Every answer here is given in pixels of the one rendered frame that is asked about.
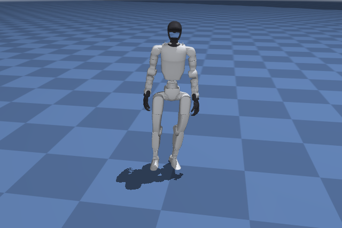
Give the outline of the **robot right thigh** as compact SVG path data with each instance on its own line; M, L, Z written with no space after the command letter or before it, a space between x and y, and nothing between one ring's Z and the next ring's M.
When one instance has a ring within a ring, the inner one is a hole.
M157 92L152 101L152 131L162 135L161 118L164 108L165 92Z

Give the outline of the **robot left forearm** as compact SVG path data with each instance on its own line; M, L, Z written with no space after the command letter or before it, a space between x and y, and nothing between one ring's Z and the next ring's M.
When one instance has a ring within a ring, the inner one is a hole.
M196 71L196 78L192 78L190 80L190 82L191 82L191 92L192 92L192 94L196 94L196 98L198 98L199 97L199 93L198 93L199 89L198 89L198 73L197 73L197 71ZM192 97L192 94L191 94L191 97Z

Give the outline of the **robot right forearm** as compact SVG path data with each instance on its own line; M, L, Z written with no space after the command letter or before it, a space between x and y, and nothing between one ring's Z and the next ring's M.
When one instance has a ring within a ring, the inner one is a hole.
M149 70L149 68L148 68L148 70ZM148 73L148 70L147 70L147 73ZM145 83L145 89L144 89L145 94L148 90L150 91L150 94L151 94L153 80L154 80L154 76L151 76L148 74L146 75L146 83Z

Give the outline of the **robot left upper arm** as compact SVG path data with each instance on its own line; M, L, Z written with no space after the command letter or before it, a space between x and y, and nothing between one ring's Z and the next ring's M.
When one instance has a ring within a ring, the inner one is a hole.
M189 67L190 67L190 71L188 71L189 78L196 78L197 61L196 61L195 49L190 46L185 46L185 47L186 47L186 54L189 56L188 58Z

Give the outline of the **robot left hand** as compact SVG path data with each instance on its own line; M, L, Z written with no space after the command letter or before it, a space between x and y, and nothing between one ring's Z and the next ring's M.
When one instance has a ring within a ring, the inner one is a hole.
M194 110L194 113L191 115L191 116L195 116L198 112L199 112L199 97L196 98L196 94L192 94L192 100L194 100L194 103L193 103L193 109L191 110L191 112L193 112Z

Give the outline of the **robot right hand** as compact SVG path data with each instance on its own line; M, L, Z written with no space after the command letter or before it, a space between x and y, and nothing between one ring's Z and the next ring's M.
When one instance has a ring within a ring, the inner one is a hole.
M150 110L148 109L148 108L150 108L149 105L148 105L148 97L150 96L150 91L148 90L148 91L146 92L146 94L144 93L143 95L144 95L144 99L143 99L144 108L145 108L147 111L150 111ZM147 108L147 107L148 107L148 108Z

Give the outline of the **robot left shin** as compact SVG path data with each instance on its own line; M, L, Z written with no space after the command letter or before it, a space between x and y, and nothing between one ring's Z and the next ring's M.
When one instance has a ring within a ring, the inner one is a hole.
M180 132L179 135L175 135L173 134L173 151L172 151L172 159L177 159L177 155L179 152L179 149L182 146L182 142L183 142L183 137L184 137L184 132Z

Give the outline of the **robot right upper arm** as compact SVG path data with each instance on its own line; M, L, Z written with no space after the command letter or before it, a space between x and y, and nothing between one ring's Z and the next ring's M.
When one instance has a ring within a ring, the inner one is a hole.
M148 75L155 76L157 73L156 65L158 62L158 55L161 53L162 45L155 45L152 48L150 55L150 67L148 70Z

